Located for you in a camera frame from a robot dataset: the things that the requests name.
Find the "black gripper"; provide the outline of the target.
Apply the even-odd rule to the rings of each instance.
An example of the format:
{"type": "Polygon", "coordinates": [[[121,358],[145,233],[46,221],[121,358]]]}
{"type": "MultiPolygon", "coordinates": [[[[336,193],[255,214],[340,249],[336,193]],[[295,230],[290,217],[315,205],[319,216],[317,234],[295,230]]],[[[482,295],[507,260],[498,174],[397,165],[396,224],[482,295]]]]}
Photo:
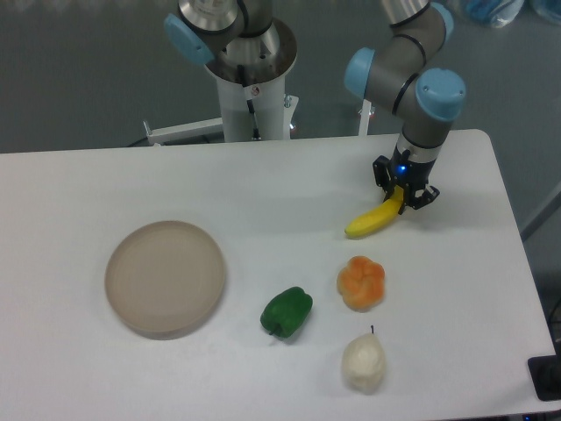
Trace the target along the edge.
{"type": "Polygon", "coordinates": [[[440,195],[440,190],[428,185],[430,172],[436,160],[427,162],[413,161],[409,149],[394,149],[391,160],[380,155],[373,162],[373,174],[376,185],[384,191],[384,200],[394,193],[394,185],[403,189],[403,198],[398,214],[407,208],[419,210],[433,203],[440,195]]]}

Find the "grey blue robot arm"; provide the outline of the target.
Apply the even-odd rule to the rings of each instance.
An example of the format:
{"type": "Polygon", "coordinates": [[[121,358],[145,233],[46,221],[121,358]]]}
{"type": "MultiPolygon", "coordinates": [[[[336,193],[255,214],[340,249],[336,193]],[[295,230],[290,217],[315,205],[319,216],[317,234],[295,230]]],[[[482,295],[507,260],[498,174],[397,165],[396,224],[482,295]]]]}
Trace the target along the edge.
{"type": "MultiPolygon", "coordinates": [[[[386,194],[402,190],[402,208],[420,209],[438,196],[430,172],[465,100],[459,75],[428,67],[451,36],[453,19],[430,1],[385,1],[382,8],[390,43],[379,52],[358,50],[344,85],[402,120],[393,154],[377,158],[373,173],[386,194]]],[[[226,140],[278,139],[288,132],[284,87],[297,44],[271,2],[181,1],[164,29],[185,59],[215,78],[226,140]]]]}

